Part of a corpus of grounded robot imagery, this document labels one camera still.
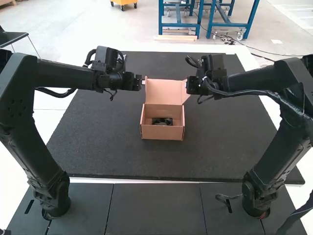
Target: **black chair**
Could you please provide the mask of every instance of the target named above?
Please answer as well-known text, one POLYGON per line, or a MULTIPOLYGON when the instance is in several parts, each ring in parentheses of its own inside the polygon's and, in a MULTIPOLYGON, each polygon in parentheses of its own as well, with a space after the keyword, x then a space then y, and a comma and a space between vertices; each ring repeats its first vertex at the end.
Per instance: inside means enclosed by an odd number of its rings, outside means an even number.
POLYGON ((19 41, 22 38, 27 37, 30 41, 30 43, 33 45, 38 57, 40 58, 40 55, 38 54, 33 42, 30 40, 28 33, 21 33, 21 32, 6 32, 3 30, 3 28, 0 25, 0 48, 6 47, 8 45, 11 45, 13 52, 14 51, 14 47, 13 47, 13 43, 19 41))

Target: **blue metal frame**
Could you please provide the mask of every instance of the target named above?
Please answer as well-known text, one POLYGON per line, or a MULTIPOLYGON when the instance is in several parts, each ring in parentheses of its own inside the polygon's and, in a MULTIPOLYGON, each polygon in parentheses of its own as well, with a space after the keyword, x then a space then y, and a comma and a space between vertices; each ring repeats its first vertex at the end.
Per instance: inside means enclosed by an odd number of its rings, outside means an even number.
POLYGON ((200 33, 200 25, 201 25, 201 19, 203 14, 203 4, 204 0, 200 0, 200 8, 199 8, 199 14, 198 14, 198 20, 197 23, 182 23, 181 22, 181 16, 180 16, 180 7, 185 6, 189 7, 190 12, 189 16, 192 16, 194 6, 195 6, 195 0, 191 0, 191 3, 189 3, 189 0, 186 0, 186 4, 181 3, 164 3, 164 0, 158 1, 158 34, 163 34, 163 27, 191 27, 196 28, 196 36, 199 38, 200 33), (176 7, 176 19, 177 23, 162 23, 162 16, 164 16, 164 7, 165 6, 175 6, 176 7))
POLYGON ((246 28, 246 32, 244 33, 243 38, 247 39, 249 32, 250 32, 250 29, 251 29, 251 26, 252 26, 252 22, 253 22, 256 10, 257 10, 258 5, 259 5, 259 2, 260 2, 260 0, 254 0, 253 7, 252 7, 252 10, 251 10, 251 13, 249 16, 249 20, 248 20, 248 23, 246 23, 246 24, 245 23, 232 23, 228 18, 228 16, 231 16, 231 14, 233 12, 235 0, 231 0, 231 3, 222 3, 222 0, 220 0, 219 2, 216 2, 216 0, 212 0, 211 3, 204 3, 204 5, 211 6, 206 38, 211 37, 212 27, 219 26, 219 27, 242 27, 242 28, 246 28), (228 12, 228 16, 223 11, 222 6, 229 6, 230 7, 230 10, 228 12), (215 7, 218 10, 219 14, 221 15, 222 19, 224 20, 224 23, 214 23, 213 22, 215 7))

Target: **yellow cart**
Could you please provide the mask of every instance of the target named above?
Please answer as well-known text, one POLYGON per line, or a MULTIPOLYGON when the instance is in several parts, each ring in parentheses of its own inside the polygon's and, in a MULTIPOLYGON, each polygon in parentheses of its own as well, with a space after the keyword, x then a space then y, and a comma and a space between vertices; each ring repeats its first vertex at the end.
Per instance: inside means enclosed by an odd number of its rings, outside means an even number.
POLYGON ((124 6, 127 4, 134 4, 134 8, 137 8, 137 0, 112 0, 111 6, 114 6, 114 3, 117 3, 121 6, 121 10, 124 11, 124 6))

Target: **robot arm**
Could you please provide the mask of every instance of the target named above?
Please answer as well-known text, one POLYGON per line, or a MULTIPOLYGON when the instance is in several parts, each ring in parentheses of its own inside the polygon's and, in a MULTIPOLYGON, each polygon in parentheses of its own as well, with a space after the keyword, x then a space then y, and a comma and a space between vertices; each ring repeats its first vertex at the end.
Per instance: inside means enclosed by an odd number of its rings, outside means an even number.
POLYGON ((312 56, 303 61, 280 60, 272 66, 230 76, 222 55, 204 56, 201 64, 191 57, 186 60, 197 68, 197 75, 187 80, 189 94, 215 99, 267 95, 280 105, 280 127, 260 161, 244 175, 242 184, 245 211, 255 218, 266 218, 278 189, 313 143, 312 56))
POLYGON ((35 89, 56 95, 43 87, 71 88, 60 96, 65 97, 74 89, 117 92, 141 88, 141 76, 125 72, 120 51, 98 47, 90 52, 85 64, 92 64, 91 69, 0 50, 0 141, 24 169, 47 219, 68 211, 69 177, 54 161, 36 129, 32 117, 35 89), (95 60, 90 61, 94 53, 95 60))

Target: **cardboard box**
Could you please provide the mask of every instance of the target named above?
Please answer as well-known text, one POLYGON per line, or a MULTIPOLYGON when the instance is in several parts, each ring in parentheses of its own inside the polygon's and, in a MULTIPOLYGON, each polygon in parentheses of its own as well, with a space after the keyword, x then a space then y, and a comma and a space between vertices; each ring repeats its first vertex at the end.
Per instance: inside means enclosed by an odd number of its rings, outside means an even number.
POLYGON ((184 81, 145 79, 146 102, 142 106, 140 132, 142 139, 182 141, 185 131, 184 81), (172 118, 173 126, 152 125, 152 118, 172 118))

